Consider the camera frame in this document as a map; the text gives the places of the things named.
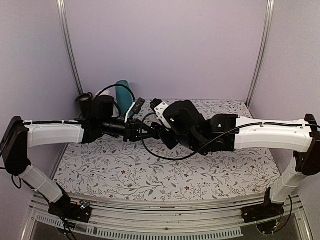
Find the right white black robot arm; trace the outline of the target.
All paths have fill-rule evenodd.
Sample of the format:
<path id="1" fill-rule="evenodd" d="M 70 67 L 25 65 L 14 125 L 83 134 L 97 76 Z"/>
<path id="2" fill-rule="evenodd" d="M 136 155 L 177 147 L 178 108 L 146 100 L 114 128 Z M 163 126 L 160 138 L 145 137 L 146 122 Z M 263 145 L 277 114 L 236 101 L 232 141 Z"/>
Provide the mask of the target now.
<path id="1" fill-rule="evenodd" d="M 167 104 L 154 99 L 150 107 L 164 126 L 160 139 L 170 150 L 178 144 L 203 156 L 250 148 L 291 150 L 288 167 L 258 208 L 262 218 L 274 214 L 306 177 L 320 172 L 320 127 L 312 114 L 292 121 L 225 113 L 205 119 L 190 100 Z"/>

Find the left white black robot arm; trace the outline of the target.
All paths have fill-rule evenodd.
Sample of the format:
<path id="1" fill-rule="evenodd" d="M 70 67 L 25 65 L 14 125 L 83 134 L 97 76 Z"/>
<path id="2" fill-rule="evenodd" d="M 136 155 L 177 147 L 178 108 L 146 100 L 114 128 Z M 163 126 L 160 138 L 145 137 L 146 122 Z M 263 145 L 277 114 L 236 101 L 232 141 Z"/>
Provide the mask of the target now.
<path id="1" fill-rule="evenodd" d="M 28 149 L 54 144 L 89 144 L 103 135 L 122 137 L 124 142 L 160 138 L 155 129 L 138 119 L 127 115 L 124 119 L 115 117 L 114 109 L 118 104 L 112 96 L 92 97 L 86 93 L 78 97 L 78 103 L 82 117 L 75 120 L 24 121 L 20 116 L 13 117 L 0 143 L 3 169 L 55 204 L 55 209 L 63 217 L 74 213 L 74 205 L 58 184 L 32 165 Z"/>

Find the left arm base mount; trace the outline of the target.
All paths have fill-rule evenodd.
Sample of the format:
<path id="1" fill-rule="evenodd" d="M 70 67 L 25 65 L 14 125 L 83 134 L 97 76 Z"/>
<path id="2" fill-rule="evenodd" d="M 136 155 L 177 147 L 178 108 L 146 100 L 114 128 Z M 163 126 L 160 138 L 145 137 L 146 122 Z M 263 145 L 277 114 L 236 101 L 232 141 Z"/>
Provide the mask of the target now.
<path id="1" fill-rule="evenodd" d="M 71 202 L 51 202 L 48 213 L 63 219 L 88 223 L 93 209 L 90 206 Z"/>

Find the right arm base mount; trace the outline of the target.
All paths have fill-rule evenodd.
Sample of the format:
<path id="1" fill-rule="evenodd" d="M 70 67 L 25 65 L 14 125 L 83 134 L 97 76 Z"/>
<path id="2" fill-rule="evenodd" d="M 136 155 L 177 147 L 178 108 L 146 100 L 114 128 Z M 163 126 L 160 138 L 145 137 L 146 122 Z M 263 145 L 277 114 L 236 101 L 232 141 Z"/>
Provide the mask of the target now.
<path id="1" fill-rule="evenodd" d="M 261 203 L 257 205 L 243 207 L 241 217 L 245 223 L 264 221 L 273 218 L 271 221 L 256 224 L 257 230 L 264 235 L 272 235 L 282 221 L 284 209 L 282 204 Z"/>

